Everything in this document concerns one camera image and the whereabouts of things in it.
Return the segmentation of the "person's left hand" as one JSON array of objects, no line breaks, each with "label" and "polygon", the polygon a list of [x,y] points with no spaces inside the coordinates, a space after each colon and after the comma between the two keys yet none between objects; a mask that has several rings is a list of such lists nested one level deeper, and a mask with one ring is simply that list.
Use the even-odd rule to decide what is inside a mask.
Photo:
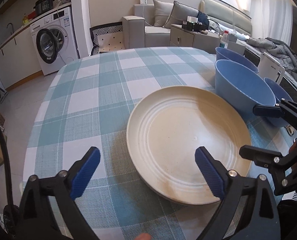
[{"label": "person's left hand", "polygon": [[134,240],[151,240],[151,239],[152,239],[152,237],[151,237],[150,234],[148,234],[148,233],[141,233]]}]

